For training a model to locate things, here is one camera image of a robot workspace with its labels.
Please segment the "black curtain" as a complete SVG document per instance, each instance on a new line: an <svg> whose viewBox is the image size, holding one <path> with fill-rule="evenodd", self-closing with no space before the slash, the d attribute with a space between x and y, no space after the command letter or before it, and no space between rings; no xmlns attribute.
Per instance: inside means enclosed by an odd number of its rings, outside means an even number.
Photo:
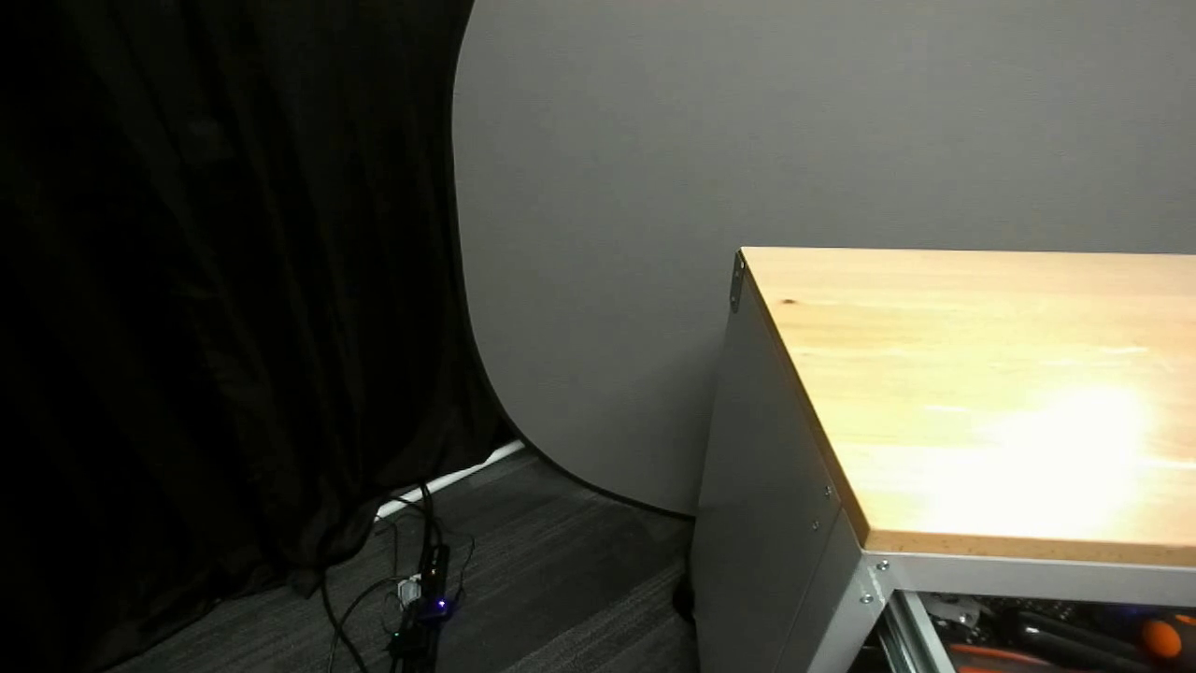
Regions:
<svg viewBox="0 0 1196 673"><path fill-rule="evenodd" d="M0 0L0 673L315 586L507 418L461 250L476 0Z"/></svg>

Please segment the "grey metal tool cabinet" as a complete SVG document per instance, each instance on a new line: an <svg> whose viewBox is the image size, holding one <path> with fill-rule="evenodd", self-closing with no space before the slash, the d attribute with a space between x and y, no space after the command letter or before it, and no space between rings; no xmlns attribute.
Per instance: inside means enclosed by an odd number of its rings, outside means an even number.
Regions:
<svg viewBox="0 0 1196 673"><path fill-rule="evenodd" d="M1194 608L1185 569L974 555L871 555L763 303L733 308L691 540L701 673L848 673L896 596Z"/></svg>

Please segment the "open top metal drawer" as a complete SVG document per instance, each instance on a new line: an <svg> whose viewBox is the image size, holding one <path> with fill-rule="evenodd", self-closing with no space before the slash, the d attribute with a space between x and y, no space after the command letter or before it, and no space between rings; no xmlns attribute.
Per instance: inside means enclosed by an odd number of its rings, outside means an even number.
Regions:
<svg viewBox="0 0 1196 673"><path fill-rule="evenodd" d="M1176 662L1140 646L1140 626L1151 619L1180 626ZM1196 611L896 596L848 673L1196 673Z"/></svg>

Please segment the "grey rounded backdrop panel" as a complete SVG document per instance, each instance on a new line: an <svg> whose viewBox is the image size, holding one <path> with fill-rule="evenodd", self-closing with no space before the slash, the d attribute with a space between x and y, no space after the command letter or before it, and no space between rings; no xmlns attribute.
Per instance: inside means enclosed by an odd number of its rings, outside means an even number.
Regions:
<svg viewBox="0 0 1196 673"><path fill-rule="evenodd" d="M478 0L451 140L500 409L685 512L739 250L1194 250L1196 0Z"/></svg>

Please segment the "orange handled screwdriver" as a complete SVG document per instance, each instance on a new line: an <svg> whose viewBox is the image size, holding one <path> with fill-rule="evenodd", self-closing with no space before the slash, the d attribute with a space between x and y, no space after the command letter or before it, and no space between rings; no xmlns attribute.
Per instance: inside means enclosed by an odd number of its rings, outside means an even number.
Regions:
<svg viewBox="0 0 1196 673"><path fill-rule="evenodd" d="M1151 619L1140 626L1140 646L1159 662L1176 662L1185 654L1185 631L1176 620Z"/></svg>

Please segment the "wooden cabinet top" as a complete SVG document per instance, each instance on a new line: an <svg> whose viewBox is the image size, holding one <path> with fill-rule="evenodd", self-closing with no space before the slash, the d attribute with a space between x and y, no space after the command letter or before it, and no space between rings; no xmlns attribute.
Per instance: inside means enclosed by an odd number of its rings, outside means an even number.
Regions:
<svg viewBox="0 0 1196 673"><path fill-rule="evenodd" d="M1196 563L1196 260L746 246L871 555Z"/></svg>

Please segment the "black power strip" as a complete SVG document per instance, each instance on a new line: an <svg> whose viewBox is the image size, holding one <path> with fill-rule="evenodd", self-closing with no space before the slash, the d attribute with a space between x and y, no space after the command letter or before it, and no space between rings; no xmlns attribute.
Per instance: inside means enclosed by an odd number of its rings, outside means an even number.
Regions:
<svg viewBox="0 0 1196 673"><path fill-rule="evenodd" d="M442 627L455 611L447 591L451 551L432 512L425 512L421 523L414 596L404 601L399 631L388 644L388 673L432 673Z"/></svg>

